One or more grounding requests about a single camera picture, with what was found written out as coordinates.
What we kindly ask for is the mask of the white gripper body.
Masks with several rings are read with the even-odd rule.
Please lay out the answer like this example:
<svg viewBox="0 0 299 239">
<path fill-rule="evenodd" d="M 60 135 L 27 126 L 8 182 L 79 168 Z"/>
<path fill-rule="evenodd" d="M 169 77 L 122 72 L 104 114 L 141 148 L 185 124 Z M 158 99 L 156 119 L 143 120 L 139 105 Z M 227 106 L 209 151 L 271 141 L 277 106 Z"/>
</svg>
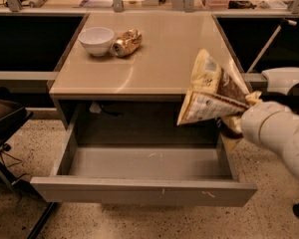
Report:
<svg viewBox="0 0 299 239">
<path fill-rule="evenodd" d="M 250 142 L 260 144 L 260 131 L 267 119 L 290 109 L 276 102 L 258 103 L 248 109 L 241 117 L 240 125 L 243 136 Z"/>
</svg>

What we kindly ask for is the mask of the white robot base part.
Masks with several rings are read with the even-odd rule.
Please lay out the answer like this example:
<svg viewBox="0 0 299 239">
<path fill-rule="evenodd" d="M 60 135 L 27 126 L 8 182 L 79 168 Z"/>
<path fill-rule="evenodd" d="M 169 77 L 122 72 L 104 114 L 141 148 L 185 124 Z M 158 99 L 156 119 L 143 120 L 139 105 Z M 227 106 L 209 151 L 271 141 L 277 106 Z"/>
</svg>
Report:
<svg viewBox="0 0 299 239">
<path fill-rule="evenodd" d="M 299 67 L 282 67 L 264 70 L 261 75 L 267 80 L 267 91 L 287 95 L 299 84 Z"/>
</svg>

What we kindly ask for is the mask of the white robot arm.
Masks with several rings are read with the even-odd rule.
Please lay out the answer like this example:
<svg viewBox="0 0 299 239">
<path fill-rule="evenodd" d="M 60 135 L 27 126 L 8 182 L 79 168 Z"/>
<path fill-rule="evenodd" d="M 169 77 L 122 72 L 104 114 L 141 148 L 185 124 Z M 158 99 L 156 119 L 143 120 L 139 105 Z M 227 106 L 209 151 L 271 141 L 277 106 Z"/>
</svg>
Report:
<svg viewBox="0 0 299 239">
<path fill-rule="evenodd" d="M 280 156 L 299 179 L 299 116 L 276 102 L 260 103 L 241 117 L 243 136 Z"/>
</svg>

